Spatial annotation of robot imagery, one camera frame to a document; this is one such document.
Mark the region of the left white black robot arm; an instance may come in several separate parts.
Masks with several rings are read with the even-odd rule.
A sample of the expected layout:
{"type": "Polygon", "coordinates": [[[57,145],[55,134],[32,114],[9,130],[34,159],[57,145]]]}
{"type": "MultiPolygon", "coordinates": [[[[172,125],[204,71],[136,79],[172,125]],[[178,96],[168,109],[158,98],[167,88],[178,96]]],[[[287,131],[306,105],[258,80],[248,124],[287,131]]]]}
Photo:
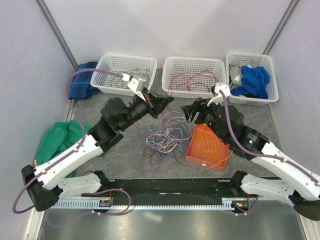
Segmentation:
{"type": "Polygon", "coordinates": [[[110,185],[101,171],[82,177],[66,176],[88,160],[110,150],[123,139],[122,133],[144,116],[156,119],[173,100],[172,96],[159,96],[148,90],[140,96],[135,95],[129,105],[119,97],[110,98],[100,111],[100,120],[74,145],[42,165],[22,168],[22,191],[27,191],[32,207],[42,212],[60,199],[74,195],[106,196],[110,185]]]}

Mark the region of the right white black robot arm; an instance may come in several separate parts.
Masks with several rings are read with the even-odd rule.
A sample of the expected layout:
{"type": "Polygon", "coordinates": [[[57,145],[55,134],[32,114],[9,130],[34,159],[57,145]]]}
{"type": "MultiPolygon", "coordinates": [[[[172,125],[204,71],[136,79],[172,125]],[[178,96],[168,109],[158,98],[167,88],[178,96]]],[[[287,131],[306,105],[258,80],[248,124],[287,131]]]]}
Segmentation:
{"type": "Polygon", "coordinates": [[[235,197],[244,193],[271,197],[312,221],[320,219],[320,176],[284,154],[265,135],[244,124],[244,115],[233,105],[209,104],[198,98],[181,107],[185,118],[205,124],[237,156],[260,165],[278,179],[262,179],[237,171],[229,184],[235,197]]]}

